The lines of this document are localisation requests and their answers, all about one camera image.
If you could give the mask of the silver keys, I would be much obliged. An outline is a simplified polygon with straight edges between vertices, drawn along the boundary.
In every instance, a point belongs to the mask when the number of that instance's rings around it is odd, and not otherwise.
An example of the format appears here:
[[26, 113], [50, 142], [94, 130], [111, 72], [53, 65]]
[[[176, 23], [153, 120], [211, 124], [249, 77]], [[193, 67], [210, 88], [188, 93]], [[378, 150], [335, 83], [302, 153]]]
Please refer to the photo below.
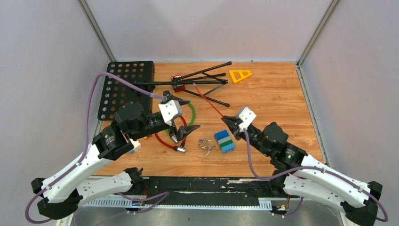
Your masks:
[[198, 147], [201, 148], [201, 149], [208, 149], [208, 146], [204, 145], [207, 142], [210, 142], [210, 140], [199, 139]]

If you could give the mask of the red tag with cord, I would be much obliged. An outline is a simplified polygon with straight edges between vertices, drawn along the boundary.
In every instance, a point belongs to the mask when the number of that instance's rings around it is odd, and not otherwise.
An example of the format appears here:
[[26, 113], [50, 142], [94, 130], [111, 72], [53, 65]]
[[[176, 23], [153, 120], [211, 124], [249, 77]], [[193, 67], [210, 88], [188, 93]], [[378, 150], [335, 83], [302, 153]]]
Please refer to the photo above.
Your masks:
[[198, 92], [198, 94], [200, 95], [200, 97], [202, 97], [221, 117], [223, 117], [223, 114], [211, 103], [211, 101], [205, 97], [199, 90], [199, 88], [197, 87], [196, 83], [193, 84], [194, 88], [196, 89], [196, 91]]

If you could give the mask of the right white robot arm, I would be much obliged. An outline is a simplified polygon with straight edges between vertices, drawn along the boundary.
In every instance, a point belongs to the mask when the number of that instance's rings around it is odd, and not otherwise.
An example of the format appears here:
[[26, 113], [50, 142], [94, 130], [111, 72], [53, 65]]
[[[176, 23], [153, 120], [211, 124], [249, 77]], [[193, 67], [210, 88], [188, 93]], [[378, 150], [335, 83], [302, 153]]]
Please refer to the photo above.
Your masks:
[[224, 116], [222, 121], [237, 140], [247, 142], [248, 156], [253, 147], [270, 158], [276, 170], [262, 179], [269, 181], [272, 195], [293, 195], [320, 202], [344, 213], [359, 226], [388, 221], [387, 211], [379, 201], [383, 188], [380, 183], [355, 180], [321, 163], [288, 142], [288, 134], [276, 122], [260, 130], [237, 116]]

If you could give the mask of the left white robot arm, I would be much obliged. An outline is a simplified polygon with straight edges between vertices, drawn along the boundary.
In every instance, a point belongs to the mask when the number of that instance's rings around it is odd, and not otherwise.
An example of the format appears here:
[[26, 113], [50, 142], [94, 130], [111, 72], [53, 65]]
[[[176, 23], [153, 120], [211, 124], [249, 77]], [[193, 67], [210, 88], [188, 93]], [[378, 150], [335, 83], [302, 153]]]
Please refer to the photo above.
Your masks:
[[88, 182], [87, 178], [101, 168], [134, 150], [134, 141], [169, 130], [175, 141], [184, 140], [197, 126], [176, 127], [174, 120], [183, 113], [189, 100], [164, 91], [159, 111], [146, 114], [139, 102], [127, 102], [114, 114], [111, 125], [104, 128], [88, 144], [87, 150], [49, 178], [36, 178], [32, 190], [41, 200], [38, 212], [50, 220], [74, 213], [80, 206], [109, 194], [140, 194], [144, 178], [139, 168], [128, 168], [115, 176]]

